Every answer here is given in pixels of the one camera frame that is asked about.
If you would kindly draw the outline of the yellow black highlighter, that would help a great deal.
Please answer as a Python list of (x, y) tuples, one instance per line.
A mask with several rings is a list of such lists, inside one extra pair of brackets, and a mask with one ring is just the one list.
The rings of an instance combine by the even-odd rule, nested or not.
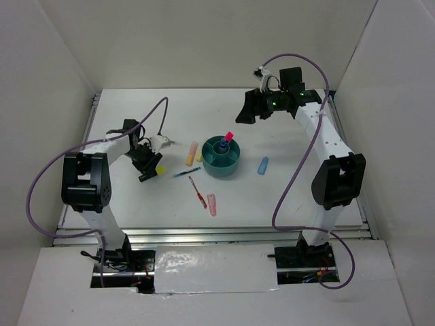
[(166, 173), (166, 168), (163, 167), (163, 166), (157, 166), (156, 168), (150, 168), (150, 169), (146, 170), (144, 173), (148, 173), (148, 172), (151, 172), (151, 171), (156, 171), (157, 172), (157, 176), (158, 176), (158, 175), (165, 174)]

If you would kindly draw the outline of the pink black highlighter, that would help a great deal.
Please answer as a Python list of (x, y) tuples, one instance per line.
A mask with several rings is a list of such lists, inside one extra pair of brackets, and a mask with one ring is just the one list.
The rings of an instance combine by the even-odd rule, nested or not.
[(233, 137), (234, 137), (234, 134), (231, 131), (228, 131), (226, 133), (226, 135), (224, 136), (224, 140), (225, 140), (225, 142), (229, 143), (229, 142), (231, 142)]

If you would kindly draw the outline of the orange pastel highlighter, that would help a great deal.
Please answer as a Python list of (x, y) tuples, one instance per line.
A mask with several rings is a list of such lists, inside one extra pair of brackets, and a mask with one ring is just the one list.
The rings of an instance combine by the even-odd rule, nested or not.
[(196, 156), (196, 150), (198, 148), (198, 143), (196, 141), (193, 141), (191, 143), (187, 158), (186, 158), (186, 166), (192, 166), (195, 156)]

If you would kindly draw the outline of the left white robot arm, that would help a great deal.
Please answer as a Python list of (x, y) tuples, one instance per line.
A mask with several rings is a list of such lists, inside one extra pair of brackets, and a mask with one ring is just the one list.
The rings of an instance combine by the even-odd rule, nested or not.
[(125, 119), (121, 129), (106, 132), (106, 139), (83, 151), (70, 151), (63, 160), (61, 197), (99, 235), (97, 257), (119, 271), (132, 268), (135, 258), (128, 236), (116, 222), (109, 205), (112, 197), (109, 167), (120, 157), (129, 158), (140, 172), (140, 182), (157, 175), (161, 149), (171, 141), (158, 132), (145, 137), (144, 127)]

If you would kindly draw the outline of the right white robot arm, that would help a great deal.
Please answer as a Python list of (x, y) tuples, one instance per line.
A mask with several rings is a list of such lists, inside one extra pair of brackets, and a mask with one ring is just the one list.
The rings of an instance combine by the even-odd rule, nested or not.
[(257, 119), (266, 120), (274, 112), (285, 111), (304, 129), (311, 140), (307, 151), (319, 160), (311, 183), (319, 212), (313, 224), (300, 232), (296, 245), (299, 263), (312, 266), (328, 252), (330, 233), (343, 209), (360, 195), (366, 159), (342, 140), (325, 112), (328, 96), (305, 88), (300, 67), (280, 70), (277, 90), (269, 87), (273, 75), (266, 67), (257, 68), (254, 76), (260, 85), (245, 93), (235, 122), (254, 124)]

